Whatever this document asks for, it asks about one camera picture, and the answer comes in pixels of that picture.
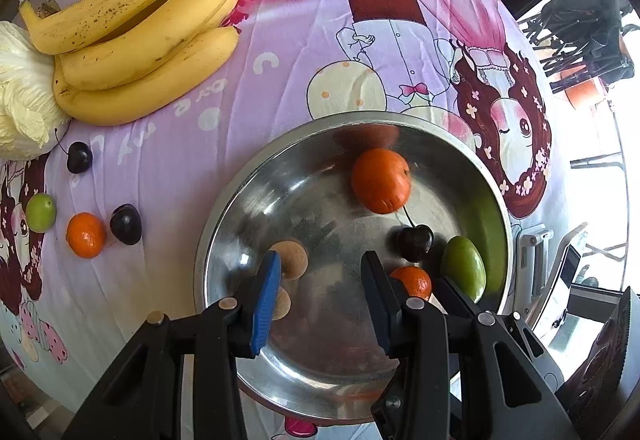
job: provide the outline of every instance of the chair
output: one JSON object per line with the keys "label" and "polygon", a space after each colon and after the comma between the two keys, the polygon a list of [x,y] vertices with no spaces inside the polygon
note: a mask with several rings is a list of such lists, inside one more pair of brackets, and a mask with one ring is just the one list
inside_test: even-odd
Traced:
{"label": "chair", "polygon": [[551,0],[535,14],[520,21],[536,50],[551,51],[543,58],[547,77],[574,69],[552,81],[556,93],[591,78],[606,85],[634,76],[634,63],[622,35],[636,26],[622,26],[630,12],[628,0]]}

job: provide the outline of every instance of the table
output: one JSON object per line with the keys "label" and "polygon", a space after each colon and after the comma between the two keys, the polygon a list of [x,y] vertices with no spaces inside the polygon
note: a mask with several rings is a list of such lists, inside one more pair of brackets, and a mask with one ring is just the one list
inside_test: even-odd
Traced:
{"label": "table", "polygon": [[[88,143],[88,172],[71,175],[59,147],[0,169],[0,334],[68,409],[150,311],[194,312],[194,252],[218,192],[266,143],[312,119],[348,110],[421,117],[487,166],[514,234],[544,221],[555,251],[568,231],[569,164],[554,140],[551,91],[499,0],[240,0],[226,24],[240,32],[235,53],[175,103],[121,127],[71,123],[62,146]],[[40,191],[58,205],[44,237],[24,224]],[[139,209],[142,241],[111,239],[97,258],[76,257],[65,242],[73,214],[108,221],[123,203]],[[247,413],[269,434],[282,421],[257,406]]]}

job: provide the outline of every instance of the metal bowl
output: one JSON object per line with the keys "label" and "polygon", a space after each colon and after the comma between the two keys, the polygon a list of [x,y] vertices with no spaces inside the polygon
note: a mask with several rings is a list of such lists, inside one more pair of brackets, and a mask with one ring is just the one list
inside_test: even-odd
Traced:
{"label": "metal bowl", "polygon": [[268,144],[222,191],[205,225],[196,307],[232,294],[275,242],[302,244],[308,269],[282,284],[291,310],[271,324],[257,359],[238,359],[238,377],[262,404],[319,424],[370,422],[369,408],[397,366],[376,343],[360,258],[372,249],[386,269],[405,265],[390,235],[408,221],[402,212],[371,213],[351,192],[351,166],[372,147],[390,147],[410,166],[406,209],[436,234],[426,263],[462,234],[484,260],[482,309],[501,311],[511,280],[511,228],[500,192],[476,155],[445,130],[400,113],[348,112]]}

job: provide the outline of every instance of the pink bow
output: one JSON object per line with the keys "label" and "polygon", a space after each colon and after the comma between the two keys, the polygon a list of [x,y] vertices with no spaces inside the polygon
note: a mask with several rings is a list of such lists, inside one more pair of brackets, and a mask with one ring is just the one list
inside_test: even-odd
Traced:
{"label": "pink bow", "polygon": [[416,86],[400,85],[400,90],[402,91],[402,95],[404,96],[408,96],[411,94],[427,95],[429,93],[427,85],[424,83],[418,83]]}

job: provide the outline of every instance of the metal bolt head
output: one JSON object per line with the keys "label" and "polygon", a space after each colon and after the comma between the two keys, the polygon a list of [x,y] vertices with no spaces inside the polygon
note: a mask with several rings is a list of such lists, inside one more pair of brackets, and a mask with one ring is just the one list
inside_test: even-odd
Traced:
{"label": "metal bolt head", "polygon": [[385,400],[385,406],[389,409],[398,409],[400,406],[402,406],[402,400],[400,400],[396,396],[387,397],[387,399]]}
{"label": "metal bolt head", "polygon": [[218,301],[218,306],[223,310],[233,310],[236,306],[238,306],[238,299],[235,297],[223,297],[220,301]]}
{"label": "metal bolt head", "polygon": [[159,310],[154,310],[148,316],[146,316],[146,322],[150,325],[161,325],[162,321],[164,321],[164,312]]}
{"label": "metal bolt head", "polygon": [[478,322],[484,326],[492,326],[495,324],[495,317],[491,312],[482,312],[478,314]]}
{"label": "metal bolt head", "polygon": [[420,297],[410,297],[406,300],[406,305],[412,310],[422,310],[424,308],[424,299]]}

